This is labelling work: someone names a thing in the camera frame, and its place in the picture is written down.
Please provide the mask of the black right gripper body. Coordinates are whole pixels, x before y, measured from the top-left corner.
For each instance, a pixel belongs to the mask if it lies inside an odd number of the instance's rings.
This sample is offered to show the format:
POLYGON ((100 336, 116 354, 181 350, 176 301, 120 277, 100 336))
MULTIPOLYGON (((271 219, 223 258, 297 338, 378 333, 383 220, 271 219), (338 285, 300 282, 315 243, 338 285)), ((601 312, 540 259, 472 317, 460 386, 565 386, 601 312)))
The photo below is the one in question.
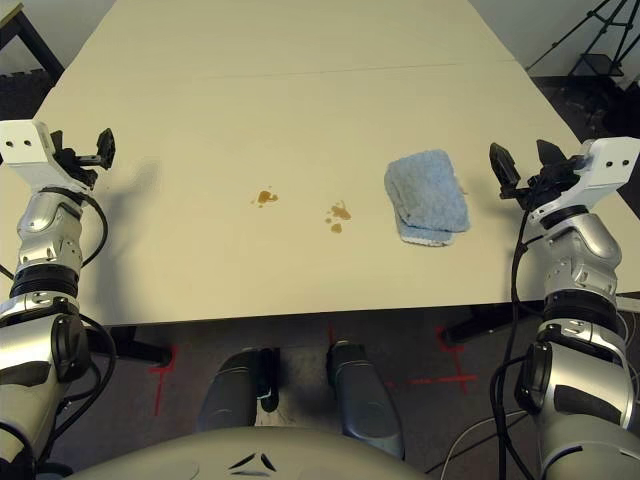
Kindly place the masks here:
POLYGON ((580 176, 575 172, 583 164, 581 155, 567 159, 565 165, 558 167, 542 167, 537 175, 527 180, 527 186, 516 188, 510 193, 501 193, 500 198, 515 199, 522 210, 536 210, 553 200, 577 184, 580 176))

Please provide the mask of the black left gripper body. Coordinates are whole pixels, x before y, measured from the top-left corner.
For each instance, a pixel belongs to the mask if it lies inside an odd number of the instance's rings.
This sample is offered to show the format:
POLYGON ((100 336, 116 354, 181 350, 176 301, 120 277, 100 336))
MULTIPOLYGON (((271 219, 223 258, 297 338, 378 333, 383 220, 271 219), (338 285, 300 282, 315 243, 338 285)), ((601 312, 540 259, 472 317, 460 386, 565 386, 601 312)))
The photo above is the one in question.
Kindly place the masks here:
POLYGON ((94 188, 98 174, 91 170, 91 167, 101 165, 100 155, 78 156, 73 149, 65 148, 56 152, 53 157, 73 179, 79 181, 89 190, 94 188))

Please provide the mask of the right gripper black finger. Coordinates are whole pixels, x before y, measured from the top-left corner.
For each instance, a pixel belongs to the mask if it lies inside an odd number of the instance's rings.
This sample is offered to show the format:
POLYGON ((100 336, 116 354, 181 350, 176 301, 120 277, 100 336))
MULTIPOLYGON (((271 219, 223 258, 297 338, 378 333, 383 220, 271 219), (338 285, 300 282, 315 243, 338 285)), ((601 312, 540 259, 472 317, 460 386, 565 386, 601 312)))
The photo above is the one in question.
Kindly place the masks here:
POLYGON ((509 151, 497 143, 492 143, 489 147, 489 160, 494 175, 500 183, 500 192, 514 191, 521 177, 509 151))
POLYGON ((536 147, 543 167, 558 167, 567 163, 567 157, 557 145, 538 139, 536 147))

